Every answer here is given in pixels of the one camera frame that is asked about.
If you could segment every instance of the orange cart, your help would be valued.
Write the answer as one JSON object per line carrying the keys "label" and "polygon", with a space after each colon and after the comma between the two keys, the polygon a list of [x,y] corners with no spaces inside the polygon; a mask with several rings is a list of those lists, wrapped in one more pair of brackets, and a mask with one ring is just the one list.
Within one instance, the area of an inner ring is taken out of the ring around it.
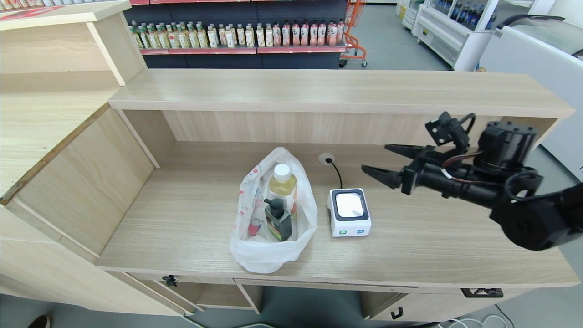
{"label": "orange cart", "polygon": [[[359,22],[360,15],[363,12],[364,5],[366,4],[366,0],[349,0],[348,1],[348,10],[346,11],[346,31],[344,32],[344,36],[346,38],[346,52],[343,55],[340,55],[340,68],[343,68],[348,59],[360,59],[362,60],[362,67],[366,67],[368,65],[366,61],[366,49],[359,45],[359,40],[355,38],[352,34],[350,34],[350,30],[353,27],[356,27],[356,24]],[[354,55],[350,55],[350,50],[354,49]]]}

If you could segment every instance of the white scanner box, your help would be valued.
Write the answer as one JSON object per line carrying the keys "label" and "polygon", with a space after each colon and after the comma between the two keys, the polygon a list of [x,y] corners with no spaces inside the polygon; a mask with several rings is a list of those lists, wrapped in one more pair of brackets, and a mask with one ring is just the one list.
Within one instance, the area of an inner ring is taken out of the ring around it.
{"label": "white scanner box", "polygon": [[363,189],[332,189],[327,206],[333,237],[367,236],[370,232],[371,220]]}

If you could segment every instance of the drawer handle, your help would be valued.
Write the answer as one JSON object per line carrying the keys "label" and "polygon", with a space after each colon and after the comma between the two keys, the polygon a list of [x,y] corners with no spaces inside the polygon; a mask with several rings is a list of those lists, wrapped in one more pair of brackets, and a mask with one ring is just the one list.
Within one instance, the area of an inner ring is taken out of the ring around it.
{"label": "drawer handle", "polygon": [[461,288],[462,294],[467,298],[502,298],[504,293],[501,288],[478,288],[475,292],[469,288]]}
{"label": "drawer handle", "polygon": [[176,278],[174,278],[173,275],[171,275],[171,274],[166,275],[166,276],[162,277],[162,280],[164,280],[166,282],[166,285],[168,287],[170,287],[170,286],[176,287]]}
{"label": "drawer handle", "polygon": [[391,311],[391,317],[393,318],[393,320],[399,319],[400,317],[403,316],[403,307],[399,306],[399,308],[397,310],[399,310],[399,313],[397,313],[397,314],[395,314],[395,312]]}

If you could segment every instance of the wall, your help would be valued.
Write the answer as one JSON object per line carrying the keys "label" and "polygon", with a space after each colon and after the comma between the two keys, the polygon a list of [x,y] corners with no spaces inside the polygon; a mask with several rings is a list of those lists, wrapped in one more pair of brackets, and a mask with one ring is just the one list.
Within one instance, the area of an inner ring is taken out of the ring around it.
{"label": "wall", "polygon": [[583,1],[556,0],[549,15],[564,17],[570,23],[583,27]]}

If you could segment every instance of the shoe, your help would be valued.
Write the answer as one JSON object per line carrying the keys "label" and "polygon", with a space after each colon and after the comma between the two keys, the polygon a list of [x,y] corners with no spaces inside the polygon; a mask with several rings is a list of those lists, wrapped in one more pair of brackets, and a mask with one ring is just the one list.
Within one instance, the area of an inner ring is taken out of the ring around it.
{"label": "shoe", "polygon": [[29,328],[51,328],[51,319],[48,316],[40,316],[30,324]]}

